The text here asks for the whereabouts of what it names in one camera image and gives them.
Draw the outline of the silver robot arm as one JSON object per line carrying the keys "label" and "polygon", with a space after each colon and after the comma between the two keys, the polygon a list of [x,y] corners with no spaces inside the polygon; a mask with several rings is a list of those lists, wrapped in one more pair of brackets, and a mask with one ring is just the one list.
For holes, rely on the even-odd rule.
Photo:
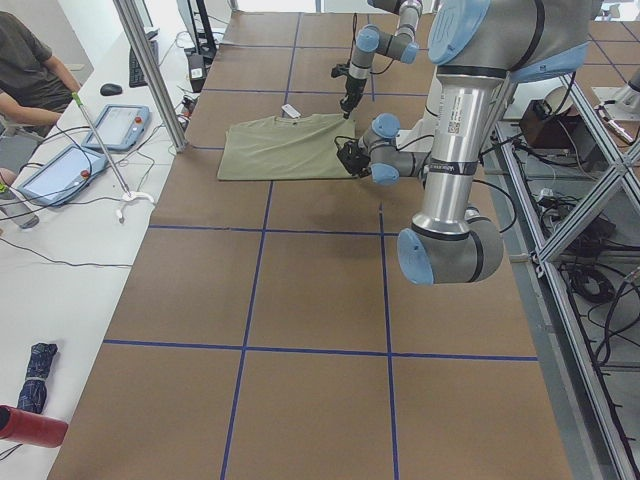
{"label": "silver robot arm", "polygon": [[375,24],[367,24],[358,32],[352,32],[352,47],[348,61],[336,64],[331,70],[332,78],[345,77],[345,95],[339,102],[345,119],[351,116],[364,95],[376,54],[392,61],[411,64],[419,51],[415,38],[423,14],[422,1],[373,0],[368,1],[368,5],[397,15],[398,24],[393,34],[382,31]]}
{"label": "silver robot arm", "polygon": [[480,150],[496,122],[490,103],[514,88],[569,74],[586,58],[597,1],[445,1],[431,25],[428,56],[441,86],[428,152],[396,140],[396,116],[381,114],[337,156],[355,177],[424,184],[424,199],[397,240],[404,276],[415,284],[472,283],[503,257],[498,228],[469,202]]}

